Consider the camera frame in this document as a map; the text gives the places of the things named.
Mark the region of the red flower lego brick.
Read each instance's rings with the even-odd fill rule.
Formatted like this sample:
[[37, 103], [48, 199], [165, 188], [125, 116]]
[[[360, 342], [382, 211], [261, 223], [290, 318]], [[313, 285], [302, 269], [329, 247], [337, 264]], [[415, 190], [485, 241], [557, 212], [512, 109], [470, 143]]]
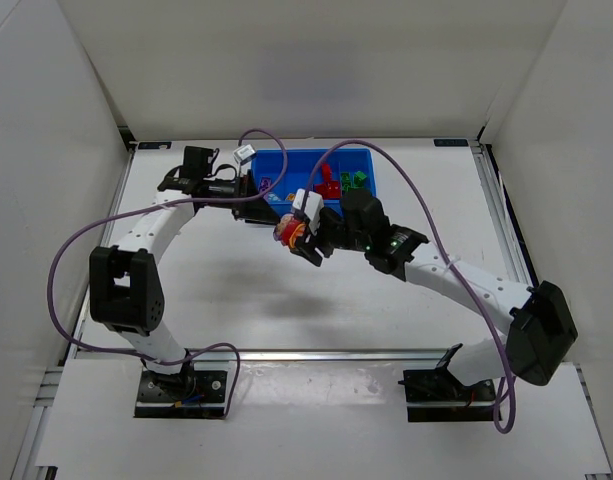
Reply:
[[342, 196], [342, 188], [339, 181], [331, 180], [316, 184], [314, 191], [324, 200], [339, 200]]

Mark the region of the green printed lego brick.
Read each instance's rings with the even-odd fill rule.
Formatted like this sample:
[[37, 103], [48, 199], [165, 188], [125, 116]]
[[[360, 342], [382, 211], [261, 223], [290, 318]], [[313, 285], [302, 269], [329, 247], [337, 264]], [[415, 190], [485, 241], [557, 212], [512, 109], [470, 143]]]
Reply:
[[344, 190], [350, 189], [353, 186], [352, 178], [349, 172], [340, 173], [340, 184]]

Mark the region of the small green bottom brick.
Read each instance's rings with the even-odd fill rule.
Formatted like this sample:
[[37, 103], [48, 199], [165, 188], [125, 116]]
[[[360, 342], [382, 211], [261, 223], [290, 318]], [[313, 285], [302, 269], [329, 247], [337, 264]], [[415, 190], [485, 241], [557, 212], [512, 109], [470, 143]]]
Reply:
[[352, 186], [355, 189], [365, 188], [367, 185], [368, 176], [361, 170], [356, 171], [352, 177]]

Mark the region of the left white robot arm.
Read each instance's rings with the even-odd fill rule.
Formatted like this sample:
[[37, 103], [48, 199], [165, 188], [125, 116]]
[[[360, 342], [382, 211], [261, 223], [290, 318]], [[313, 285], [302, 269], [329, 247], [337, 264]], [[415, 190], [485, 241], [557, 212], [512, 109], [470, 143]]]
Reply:
[[153, 204], [137, 223], [110, 247], [97, 247], [89, 257], [91, 318], [126, 340], [150, 372], [181, 377], [188, 369], [188, 350], [164, 323], [165, 298], [158, 263], [174, 238], [199, 209], [229, 210], [236, 220], [274, 225], [278, 214], [260, 195], [251, 171], [241, 165], [255, 158], [245, 145], [236, 165], [216, 165], [216, 149], [190, 146], [182, 164], [166, 173]]

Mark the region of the purple butterfly lego brick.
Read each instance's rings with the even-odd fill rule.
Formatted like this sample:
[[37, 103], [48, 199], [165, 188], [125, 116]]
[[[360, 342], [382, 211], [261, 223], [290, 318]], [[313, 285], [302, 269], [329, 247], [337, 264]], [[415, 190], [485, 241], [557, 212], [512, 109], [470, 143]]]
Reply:
[[263, 192], [269, 189], [270, 185], [272, 184], [272, 179], [270, 177], [262, 177], [260, 182], [259, 182], [259, 191]]

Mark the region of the purple rounded lego brick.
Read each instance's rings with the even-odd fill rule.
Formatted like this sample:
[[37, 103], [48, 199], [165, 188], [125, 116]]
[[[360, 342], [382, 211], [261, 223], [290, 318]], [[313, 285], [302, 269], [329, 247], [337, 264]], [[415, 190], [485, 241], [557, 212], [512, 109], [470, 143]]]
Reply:
[[293, 220], [293, 215], [287, 213], [280, 218], [280, 221], [275, 225], [273, 230], [273, 238], [275, 241], [282, 242], [282, 235], [289, 223]]

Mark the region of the red half-round lego brick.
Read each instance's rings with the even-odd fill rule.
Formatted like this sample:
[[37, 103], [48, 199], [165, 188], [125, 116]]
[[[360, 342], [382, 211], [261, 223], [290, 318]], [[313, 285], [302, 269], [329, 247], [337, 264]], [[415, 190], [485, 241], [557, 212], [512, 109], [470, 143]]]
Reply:
[[282, 242], [280, 242], [282, 245], [290, 248], [289, 246], [289, 237], [293, 231], [293, 228], [295, 226], [295, 218], [293, 218], [293, 220], [289, 223], [289, 225], [287, 226], [287, 228], [285, 229], [285, 231], [283, 232], [282, 235]]

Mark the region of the yellow orange butterfly lego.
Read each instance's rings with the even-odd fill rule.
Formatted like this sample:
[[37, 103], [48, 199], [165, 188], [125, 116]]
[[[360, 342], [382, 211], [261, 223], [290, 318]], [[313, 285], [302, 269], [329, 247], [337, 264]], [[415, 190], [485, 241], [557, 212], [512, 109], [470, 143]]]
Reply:
[[306, 230], [306, 224], [305, 223], [299, 223], [299, 224], [295, 225], [295, 227], [294, 227], [294, 229], [293, 229], [293, 231], [292, 231], [292, 233], [291, 233], [291, 235], [289, 237], [289, 246], [291, 248], [295, 247], [295, 245], [297, 243], [297, 240], [304, 235], [305, 230]]

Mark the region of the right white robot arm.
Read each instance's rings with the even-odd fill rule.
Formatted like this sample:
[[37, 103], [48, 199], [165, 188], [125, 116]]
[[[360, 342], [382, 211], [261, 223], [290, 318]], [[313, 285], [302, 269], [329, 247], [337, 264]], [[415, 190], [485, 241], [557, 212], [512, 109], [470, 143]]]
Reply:
[[452, 347], [435, 368], [455, 388], [506, 375], [545, 386], [578, 338], [557, 285], [505, 280], [443, 254], [425, 235], [391, 223], [365, 189], [346, 194], [339, 211], [325, 206], [320, 195], [298, 190], [274, 237], [315, 266], [336, 249], [360, 252], [375, 270], [481, 315], [493, 330], [491, 340]]

